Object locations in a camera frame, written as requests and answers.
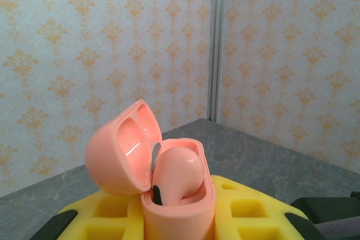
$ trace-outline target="wallpaper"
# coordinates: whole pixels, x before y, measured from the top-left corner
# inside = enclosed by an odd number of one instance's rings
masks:
[[[84,164],[138,99],[206,117],[211,0],[0,0],[0,196]]]
[[[360,0],[225,0],[220,123],[360,173]]]

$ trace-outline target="gray surface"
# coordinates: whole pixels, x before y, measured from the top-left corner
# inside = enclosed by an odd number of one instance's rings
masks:
[[[349,197],[360,175],[205,119],[164,134],[201,141],[211,174],[235,180],[278,200]],[[29,239],[66,205],[98,189],[84,166],[0,198],[0,239]]]

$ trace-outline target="earbud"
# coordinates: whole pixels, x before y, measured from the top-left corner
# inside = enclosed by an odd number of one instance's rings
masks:
[[[158,205],[179,205],[203,181],[204,167],[198,155],[186,147],[172,147],[157,160],[152,176],[152,200]]]

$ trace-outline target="yellow foam tray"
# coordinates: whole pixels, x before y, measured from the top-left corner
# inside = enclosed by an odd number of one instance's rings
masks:
[[[287,220],[298,209],[221,176],[211,176],[217,193],[214,240],[303,240]],[[99,191],[63,208],[78,214],[58,240],[144,240],[139,195],[115,197]]]

